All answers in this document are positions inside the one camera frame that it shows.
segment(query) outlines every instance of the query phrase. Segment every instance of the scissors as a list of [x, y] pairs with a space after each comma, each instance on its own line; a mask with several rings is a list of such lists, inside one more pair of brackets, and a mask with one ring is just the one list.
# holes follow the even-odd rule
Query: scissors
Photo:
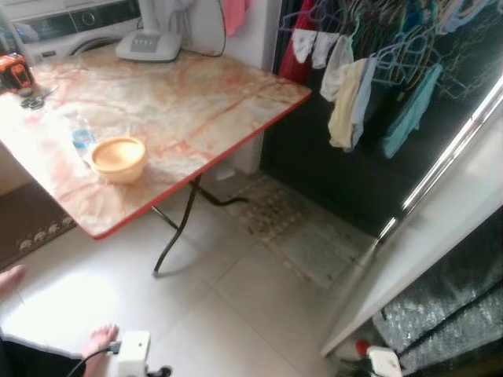
[[31, 110], [36, 110], [38, 108], [42, 108], [45, 101], [44, 98], [49, 96], [50, 94], [54, 93], [56, 91], [58, 86], [54, 87], [51, 91], [41, 94], [40, 96], [37, 96], [35, 98], [27, 98], [21, 102], [21, 107], [22, 108], [30, 108]]

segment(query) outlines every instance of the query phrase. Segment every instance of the yellow bowl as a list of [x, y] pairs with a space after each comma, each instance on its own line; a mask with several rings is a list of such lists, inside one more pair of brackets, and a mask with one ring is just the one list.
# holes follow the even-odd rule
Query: yellow bowl
[[94, 148], [90, 163], [112, 183], [131, 183], [140, 177], [147, 164], [147, 151], [134, 137], [110, 137]]

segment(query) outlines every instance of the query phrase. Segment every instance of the red cloth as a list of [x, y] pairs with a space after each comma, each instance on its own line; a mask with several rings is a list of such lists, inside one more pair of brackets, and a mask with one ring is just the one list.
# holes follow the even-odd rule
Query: red cloth
[[[307, 11], [313, 8], [315, 0], [304, 0], [302, 3], [301, 11]], [[297, 17], [295, 29], [316, 30], [316, 24], [311, 22], [308, 14], [301, 13]], [[279, 71], [279, 76], [290, 79], [299, 84], [304, 84], [309, 77], [311, 70], [311, 58], [307, 57], [304, 63], [299, 63], [293, 53], [292, 39], [288, 42], [283, 61]]]

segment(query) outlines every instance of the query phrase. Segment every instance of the washing machine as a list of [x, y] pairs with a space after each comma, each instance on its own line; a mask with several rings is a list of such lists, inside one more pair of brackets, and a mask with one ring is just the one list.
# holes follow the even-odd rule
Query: washing machine
[[20, 11], [22, 4], [4, 6], [30, 65], [117, 42], [140, 26], [138, 0], [34, 3], [38, 12], [29, 15]]

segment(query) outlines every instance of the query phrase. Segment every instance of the metal table leg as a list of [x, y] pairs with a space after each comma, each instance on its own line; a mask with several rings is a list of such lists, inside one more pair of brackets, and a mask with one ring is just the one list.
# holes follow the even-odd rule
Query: metal table leg
[[187, 220], [189, 220], [190, 211], [192, 210], [192, 205], [194, 204], [194, 199], [196, 198], [197, 189], [199, 188], [200, 180], [201, 180], [201, 176], [198, 176], [196, 179], [194, 179], [193, 182], [191, 182], [192, 190], [190, 190], [189, 201], [187, 202], [187, 207], [185, 207], [185, 213], [183, 214], [183, 219], [182, 219], [182, 222], [180, 223], [180, 226], [176, 226], [176, 224], [173, 223], [170, 219], [168, 219], [168, 217], [165, 214], [163, 214], [157, 208], [153, 207], [153, 208], [155, 208], [154, 211], [159, 216], [161, 216], [164, 220], [167, 221], [168, 224], [170, 224], [171, 226], [174, 226], [174, 228], [176, 229], [176, 233], [171, 238], [171, 241], [164, 248], [163, 253], [159, 256], [159, 259], [157, 259], [156, 266], [154, 267], [154, 270], [152, 272], [152, 275], [154, 277], [157, 277], [160, 265], [163, 264], [163, 260], [164, 260], [164, 258], [166, 258], [167, 252], [173, 247], [176, 240], [180, 237], [180, 235], [183, 232], [183, 229], [185, 228], [185, 224], [187, 224]]
[[157, 207], [152, 207], [152, 210], [154, 212], [156, 212], [156, 214], [158, 214], [165, 222], [167, 222], [169, 225], [171, 225], [173, 228], [175, 228], [176, 230], [178, 230], [178, 225], [176, 225], [173, 220], [171, 220], [168, 216], [166, 216], [165, 214], [163, 214], [159, 208]]

